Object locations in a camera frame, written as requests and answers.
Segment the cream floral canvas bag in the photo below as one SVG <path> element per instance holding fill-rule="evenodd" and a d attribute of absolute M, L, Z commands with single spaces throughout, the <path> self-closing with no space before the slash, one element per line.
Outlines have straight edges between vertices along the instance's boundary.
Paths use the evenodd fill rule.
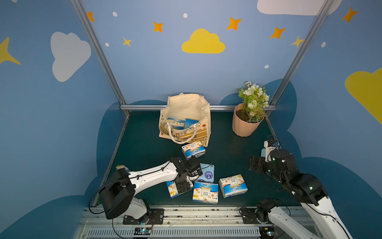
<path fill-rule="evenodd" d="M 183 130 L 173 129 L 167 118 L 193 119 L 199 122 Z M 204 147 L 211 136 L 210 103 L 198 94 L 179 94 L 168 98 L 166 108 L 160 111 L 159 137 L 170 139 L 176 144 L 187 144 L 200 140 Z"/>

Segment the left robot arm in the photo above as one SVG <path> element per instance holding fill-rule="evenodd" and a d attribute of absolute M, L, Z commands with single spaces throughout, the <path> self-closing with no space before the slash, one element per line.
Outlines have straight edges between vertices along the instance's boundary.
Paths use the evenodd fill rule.
<path fill-rule="evenodd" d="M 143 223 L 150 217 L 151 210 L 144 200 L 135 197 L 137 194 L 163 182 L 172 182 L 178 193 L 183 194 L 193 189 L 193 182 L 201 175 L 201 164 L 194 156 L 186 160 L 172 158 L 141 171 L 129 171 L 121 166 L 98 193 L 108 220 L 125 214 Z"/>

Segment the floral tissue pack bottom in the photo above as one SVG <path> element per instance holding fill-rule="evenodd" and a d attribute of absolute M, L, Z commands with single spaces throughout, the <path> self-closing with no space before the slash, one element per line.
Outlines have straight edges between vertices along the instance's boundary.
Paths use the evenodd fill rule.
<path fill-rule="evenodd" d="M 248 187 L 241 174 L 221 178 L 218 181 L 224 198 L 245 194 Z"/>

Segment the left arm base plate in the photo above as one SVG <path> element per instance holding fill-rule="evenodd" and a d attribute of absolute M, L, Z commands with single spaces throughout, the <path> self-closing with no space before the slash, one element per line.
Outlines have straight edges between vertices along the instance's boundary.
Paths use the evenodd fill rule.
<path fill-rule="evenodd" d="M 124 225 L 162 225 L 164 220 L 164 209 L 151 209 L 139 219 L 125 215 L 123 218 Z"/>

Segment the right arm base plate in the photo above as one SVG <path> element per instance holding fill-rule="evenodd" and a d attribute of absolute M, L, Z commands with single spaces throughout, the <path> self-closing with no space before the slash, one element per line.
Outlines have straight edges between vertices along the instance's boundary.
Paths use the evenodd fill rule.
<path fill-rule="evenodd" d="M 262 209 L 241 207 L 238 210 L 244 224 L 267 224 L 268 214 Z"/>

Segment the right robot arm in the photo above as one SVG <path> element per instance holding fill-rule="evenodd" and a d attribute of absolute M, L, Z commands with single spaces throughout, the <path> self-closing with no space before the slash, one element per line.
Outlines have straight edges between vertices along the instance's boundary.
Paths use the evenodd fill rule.
<path fill-rule="evenodd" d="M 258 174 L 268 175 L 291 193 L 311 216 L 323 238 L 352 237 L 335 211 L 327 190 L 317 177 L 299 171 L 292 153 L 275 148 L 265 157 L 252 156 L 249 168 Z M 285 213 L 272 199 L 261 201 L 255 215 L 259 223 L 273 224 L 293 239 L 318 237 Z"/>

